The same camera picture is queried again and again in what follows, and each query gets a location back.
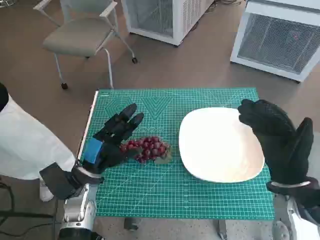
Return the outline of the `right black gloved robot hand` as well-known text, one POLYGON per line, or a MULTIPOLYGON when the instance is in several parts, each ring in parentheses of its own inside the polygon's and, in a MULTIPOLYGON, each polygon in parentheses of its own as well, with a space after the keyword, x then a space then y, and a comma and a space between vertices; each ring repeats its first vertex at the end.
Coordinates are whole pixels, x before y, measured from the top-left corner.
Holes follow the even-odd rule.
POLYGON ((242 100, 241 123, 257 137, 273 182, 296 185, 307 181, 308 158, 314 142, 313 121, 305 117, 298 127, 277 105, 260 99, 242 100))

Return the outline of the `left bare black robot hand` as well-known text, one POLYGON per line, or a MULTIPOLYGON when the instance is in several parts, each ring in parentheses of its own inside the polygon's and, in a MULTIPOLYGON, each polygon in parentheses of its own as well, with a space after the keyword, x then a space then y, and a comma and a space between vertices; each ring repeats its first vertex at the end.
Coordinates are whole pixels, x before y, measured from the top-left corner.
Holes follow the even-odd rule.
POLYGON ((107 168, 120 165, 136 156, 139 151, 121 150, 121 143, 132 136, 144 118, 142 112, 134 115, 137 105, 132 103, 120 113, 114 114, 86 143, 82 166, 93 174, 101 174, 107 168))

